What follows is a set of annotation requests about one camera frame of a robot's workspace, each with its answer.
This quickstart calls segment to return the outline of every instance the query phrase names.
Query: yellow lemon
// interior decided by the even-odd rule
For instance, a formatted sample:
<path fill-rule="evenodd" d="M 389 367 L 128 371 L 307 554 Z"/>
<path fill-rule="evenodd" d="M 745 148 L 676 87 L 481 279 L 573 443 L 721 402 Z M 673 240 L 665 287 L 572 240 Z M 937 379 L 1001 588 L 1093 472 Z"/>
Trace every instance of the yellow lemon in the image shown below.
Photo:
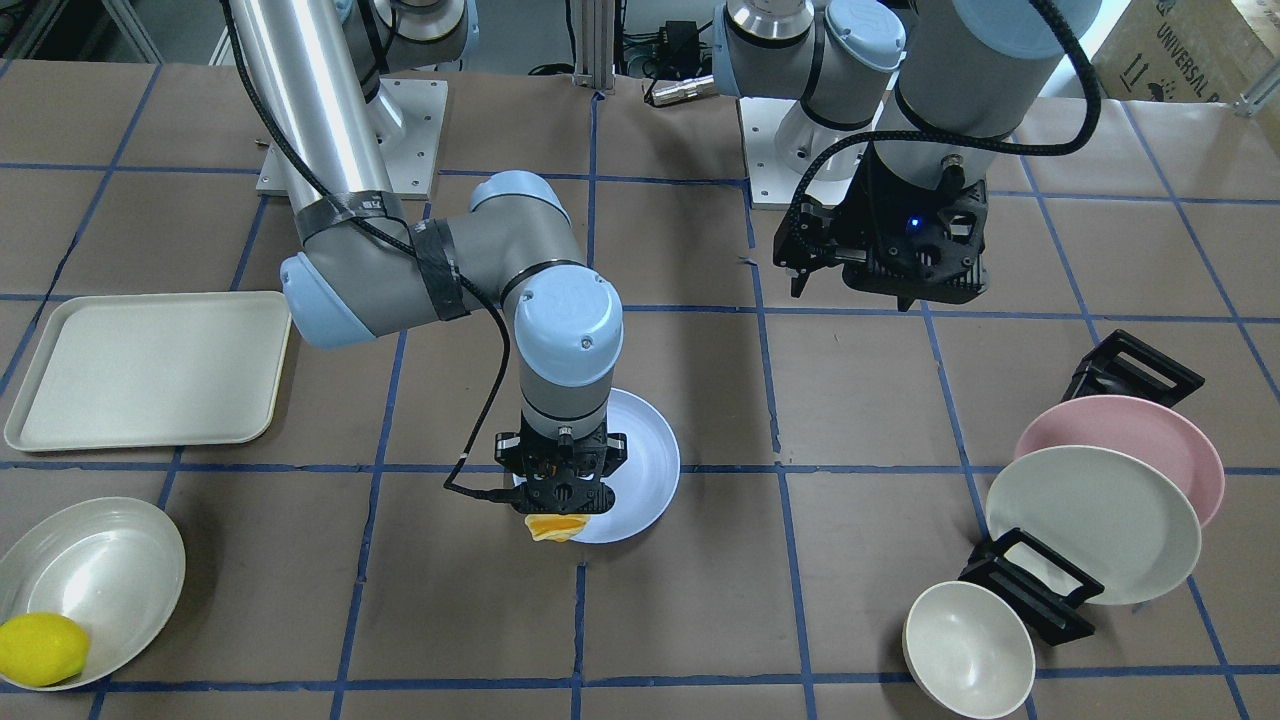
<path fill-rule="evenodd" d="M 525 527 L 535 541 L 564 542 L 582 532 L 590 515 L 525 515 Z"/>
<path fill-rule="evenodd" d="M 0 625 L 0 674 L 44 688 L 84 669 L 88 634 L 70 618 L 28 612 Z"/>

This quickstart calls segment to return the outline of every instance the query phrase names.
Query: beige tray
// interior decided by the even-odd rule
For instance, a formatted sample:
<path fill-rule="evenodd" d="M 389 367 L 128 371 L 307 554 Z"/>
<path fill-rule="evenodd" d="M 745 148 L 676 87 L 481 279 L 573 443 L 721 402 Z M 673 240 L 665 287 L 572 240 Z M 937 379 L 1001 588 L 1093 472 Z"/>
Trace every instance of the beige tray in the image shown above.
<path fill-rule="evenodd" d="M 248 442 L 289 337 L 279 292 L 77 297 L 49 318 L 4 438 L 24 452 Z"/>

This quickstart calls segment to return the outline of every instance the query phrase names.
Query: pink plate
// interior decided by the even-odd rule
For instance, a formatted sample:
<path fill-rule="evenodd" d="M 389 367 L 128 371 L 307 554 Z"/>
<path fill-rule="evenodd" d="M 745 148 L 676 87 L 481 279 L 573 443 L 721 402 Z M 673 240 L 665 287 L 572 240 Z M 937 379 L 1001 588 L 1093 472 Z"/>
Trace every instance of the pink plate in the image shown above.
<path fill-rule="evenodd" d="M 1014 460 L 1061 445 L 1092 445 L 1137 457 L 1183 491 L 1201 527 L 1222 503 L 1222 460 L 1204 433 L 1178 413 L 1138 397 L 1092 395 L 1050 407 L 1018 439 Z"/>

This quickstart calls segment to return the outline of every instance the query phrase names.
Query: bowl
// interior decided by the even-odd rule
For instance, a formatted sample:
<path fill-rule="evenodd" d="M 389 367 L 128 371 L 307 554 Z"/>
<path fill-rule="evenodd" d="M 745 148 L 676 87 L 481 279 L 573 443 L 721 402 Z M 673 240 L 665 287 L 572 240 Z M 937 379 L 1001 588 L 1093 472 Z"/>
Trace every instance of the bowl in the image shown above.
<path fill-rule="evenodd" d="M 996 593 L 960 580 L 915 600 L 902 625 L 902 653 L 924 693 L 965 717 L 1009 715 L 1036 679 L 1023 621 Z"/>
<path fill-rule="evenodd" d="M 0 559 L 0 623 L 56 612 L 90 637 L 84 670 L 49 687 L 65 691 L 133 660 L 178 603 L 187 560 L 182 536 L 159 507 L 132 497 L 73 505 L 42 520 Z"/>

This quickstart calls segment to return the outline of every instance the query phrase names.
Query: cardboard box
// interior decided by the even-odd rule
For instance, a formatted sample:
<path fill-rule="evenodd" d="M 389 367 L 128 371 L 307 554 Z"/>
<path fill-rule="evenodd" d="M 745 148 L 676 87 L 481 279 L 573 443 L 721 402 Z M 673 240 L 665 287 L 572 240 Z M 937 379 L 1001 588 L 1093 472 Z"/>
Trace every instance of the cardboard box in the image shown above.
<path fill-rule="evenodd" d="M 1093 64 L 1121 100 L 1234 102 L 1280 54 L 1280 0 L 1132 0 Z M 1280 97 L 1257 115 L 1280 152 Z"/>

